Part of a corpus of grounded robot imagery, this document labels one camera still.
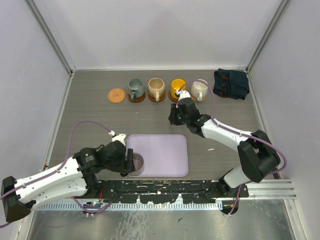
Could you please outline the pink ceramic mug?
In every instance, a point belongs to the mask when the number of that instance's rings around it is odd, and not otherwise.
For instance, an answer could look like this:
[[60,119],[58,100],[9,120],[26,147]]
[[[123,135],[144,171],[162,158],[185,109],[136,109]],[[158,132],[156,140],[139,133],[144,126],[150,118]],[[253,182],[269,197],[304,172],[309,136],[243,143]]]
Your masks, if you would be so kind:
[[128,167],[124,167],[123,171],[120,173],[122,177],[137,177],[142,174],[144,171],[145,165],[144,165],[144,159],[139,154],[134,152],[132,154],[132,161],[131,161],[131,172],[129,172]]

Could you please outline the woven rattan coaster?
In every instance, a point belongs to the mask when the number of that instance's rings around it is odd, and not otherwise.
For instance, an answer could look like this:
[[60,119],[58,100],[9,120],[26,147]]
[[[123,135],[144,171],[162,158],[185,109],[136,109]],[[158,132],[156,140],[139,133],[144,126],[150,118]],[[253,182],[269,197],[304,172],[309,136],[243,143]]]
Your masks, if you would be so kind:
[[118,104],[125,99],[126,92],[121,88],[114,88],[108,93],[107,97],[111,103]]
[[202,102],[202,101],[204,101],[204,100],[207,98],[207,96],[206,96],[206,95],[203,95],[202,92],[199,92],[199,93],[198,93],[198,97],[195,97],[195,96],[193,96],[192,94],[190,95],[190,97],[191,97],[192,100],[194,100],[194,101],[196,101],[196,102]]

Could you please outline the white speckled ceramic mug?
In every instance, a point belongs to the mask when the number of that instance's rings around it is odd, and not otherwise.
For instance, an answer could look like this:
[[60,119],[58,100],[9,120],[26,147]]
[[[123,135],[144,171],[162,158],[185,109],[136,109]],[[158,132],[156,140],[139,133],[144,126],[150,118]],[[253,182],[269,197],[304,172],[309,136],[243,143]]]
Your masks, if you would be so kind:
[[197,98],[199,93],[202,92],[204,96],[207,96],[208,94],[207,85],[208,83],[203,79],[198,79],[197,81],[194,81],[190,89],[190,94]]

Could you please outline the yellow glass cup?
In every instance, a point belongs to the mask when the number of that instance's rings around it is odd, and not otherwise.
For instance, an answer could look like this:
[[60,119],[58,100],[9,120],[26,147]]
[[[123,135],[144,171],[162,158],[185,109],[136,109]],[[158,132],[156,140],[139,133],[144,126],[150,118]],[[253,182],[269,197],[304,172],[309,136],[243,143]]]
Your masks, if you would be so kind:
[[184,84],[186,83],[186,81],[182,78],[175,78],[171,81],[170,83],[170,93],[173,95],[176,90],[179,90]]

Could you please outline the beige ceramic mug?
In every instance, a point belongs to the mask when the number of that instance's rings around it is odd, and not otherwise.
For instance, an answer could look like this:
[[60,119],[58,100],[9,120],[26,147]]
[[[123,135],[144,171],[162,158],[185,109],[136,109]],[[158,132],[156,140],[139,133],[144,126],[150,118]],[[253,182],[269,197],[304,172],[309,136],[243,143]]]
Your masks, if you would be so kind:
[[161,78],[152,78],[147,85],[147,92],[159,101],[160,96],[166,92],[165,83]]

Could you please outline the grey ceramic mug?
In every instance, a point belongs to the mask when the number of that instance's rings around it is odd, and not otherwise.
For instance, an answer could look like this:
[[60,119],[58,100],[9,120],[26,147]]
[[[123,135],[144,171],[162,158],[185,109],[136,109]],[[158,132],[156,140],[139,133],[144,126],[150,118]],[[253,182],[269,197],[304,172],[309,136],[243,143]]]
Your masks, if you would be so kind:
[[138,78],[130,80],[128,83],[128,93],[132,101],[134,101],[136,98],[142,97],[145,93],[145,88],[142,81]]

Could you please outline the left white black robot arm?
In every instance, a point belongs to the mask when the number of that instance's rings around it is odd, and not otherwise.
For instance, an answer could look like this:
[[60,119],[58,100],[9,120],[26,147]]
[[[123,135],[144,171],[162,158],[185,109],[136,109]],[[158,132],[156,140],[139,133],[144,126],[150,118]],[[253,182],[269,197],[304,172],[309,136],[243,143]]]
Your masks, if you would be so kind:
[[4,178],[0,199],[6,222],[23,219],[50,202],[85,195],[97,197],[101,186],[96,174],[102,170],[120,173],[122,177],[135,171],[133,149],[116,140],[97,148],[83,148],[66,162],[33,176]]

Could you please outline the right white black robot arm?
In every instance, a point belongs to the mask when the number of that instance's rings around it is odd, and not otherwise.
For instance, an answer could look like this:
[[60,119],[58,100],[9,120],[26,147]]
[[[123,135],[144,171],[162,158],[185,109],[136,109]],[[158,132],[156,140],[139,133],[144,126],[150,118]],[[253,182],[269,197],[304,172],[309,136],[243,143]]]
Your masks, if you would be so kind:
[[191,98],[171,104],[168,120],[171,125],[185,125],[191,133],[215,140],[238,153],[240,166],[218,180],[219,191],[225,197],[231,197],[242,184],[261,182],[281,163],[265,132],[242,132],[201,114]]

